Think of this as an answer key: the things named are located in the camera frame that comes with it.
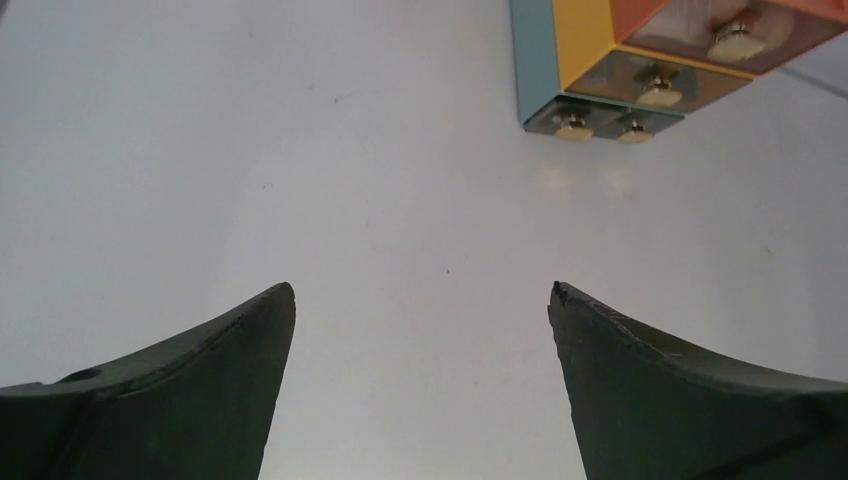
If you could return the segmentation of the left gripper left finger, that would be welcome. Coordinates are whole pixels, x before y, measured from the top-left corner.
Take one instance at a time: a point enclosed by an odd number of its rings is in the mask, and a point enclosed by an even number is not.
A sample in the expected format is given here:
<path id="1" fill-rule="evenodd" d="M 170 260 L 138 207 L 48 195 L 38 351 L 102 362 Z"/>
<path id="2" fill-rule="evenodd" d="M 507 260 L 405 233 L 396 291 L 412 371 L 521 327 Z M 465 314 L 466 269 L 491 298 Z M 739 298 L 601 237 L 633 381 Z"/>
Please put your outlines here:
<path id="1" fill-rule="evenodd" d="M 127 356 L 1 391 L 5 479 L 255 479 L 296 325 L 291 285 Z"/>

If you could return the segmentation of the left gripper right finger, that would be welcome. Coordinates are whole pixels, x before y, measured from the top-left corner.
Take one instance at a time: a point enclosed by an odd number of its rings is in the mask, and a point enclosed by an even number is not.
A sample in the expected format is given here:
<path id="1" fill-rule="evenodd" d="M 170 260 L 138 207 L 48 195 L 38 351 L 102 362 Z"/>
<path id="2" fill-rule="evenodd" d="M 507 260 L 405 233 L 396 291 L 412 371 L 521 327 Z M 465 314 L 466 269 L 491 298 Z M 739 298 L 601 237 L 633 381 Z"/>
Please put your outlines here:
<path id="1" fill-rule="evenodd" d="M 590 479 L 843 479 L 847 386 L 743 362 L 556 282 L 548 307 Z"/>

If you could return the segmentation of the orange three-drawer organizer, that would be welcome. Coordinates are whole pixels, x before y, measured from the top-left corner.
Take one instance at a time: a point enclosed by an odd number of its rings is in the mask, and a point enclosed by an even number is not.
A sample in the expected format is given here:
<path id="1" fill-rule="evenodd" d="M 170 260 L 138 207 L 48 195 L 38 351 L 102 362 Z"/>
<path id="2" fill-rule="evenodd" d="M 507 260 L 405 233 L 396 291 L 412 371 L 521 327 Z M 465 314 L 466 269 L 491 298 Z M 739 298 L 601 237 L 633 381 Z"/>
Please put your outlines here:
<path id="1" fill-rule="evenodd" d="M 843 1 L 514 1 L 529 133 L 641 144 L 844 34 Z"/>

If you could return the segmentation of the clear drawer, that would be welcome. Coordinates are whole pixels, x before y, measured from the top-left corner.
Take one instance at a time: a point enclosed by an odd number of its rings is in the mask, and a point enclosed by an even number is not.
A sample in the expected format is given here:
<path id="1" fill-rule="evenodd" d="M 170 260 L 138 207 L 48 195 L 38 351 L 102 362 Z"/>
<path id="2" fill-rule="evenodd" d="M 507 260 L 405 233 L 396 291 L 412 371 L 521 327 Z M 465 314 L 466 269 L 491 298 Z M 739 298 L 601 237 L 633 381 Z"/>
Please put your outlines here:
<path id="1" fill-rule="evenodd" d="M 671 111 L 628 109 L 599 128 L 594 137 L 624 144 L 643 144 L 685 119 Z"/>
<path id="2" fill-rule="evenodd" d="M 612 123 L 622 108 L 592 100 L 558 96 L 523 124 L 528 133 L 553 136 L 567 141 L 585 141 Z"/>
<path id="3" fill-rule="evenodd" d="M 613 1 L 624 44 L 762 75 L 847 31 L 845 1 Z"/>
<path id="4" fill-rule="evenodd" d="M 734 93 L 748 79 L 614 50 L 567 90 L 625 103 L 692 113 Z"/>

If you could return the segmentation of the clear top drawer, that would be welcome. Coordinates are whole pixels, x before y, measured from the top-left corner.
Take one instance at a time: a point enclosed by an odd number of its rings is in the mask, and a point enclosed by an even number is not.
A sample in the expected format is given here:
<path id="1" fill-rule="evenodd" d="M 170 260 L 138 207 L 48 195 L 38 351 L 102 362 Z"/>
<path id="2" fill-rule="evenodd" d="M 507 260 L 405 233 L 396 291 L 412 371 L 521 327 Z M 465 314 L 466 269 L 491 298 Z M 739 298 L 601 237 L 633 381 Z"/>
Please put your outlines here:
<path id="1" fill-rule="evenodd" d="M 847 31 L 845 1 L 613 1 L 624 44 L 762 75 Z"/>

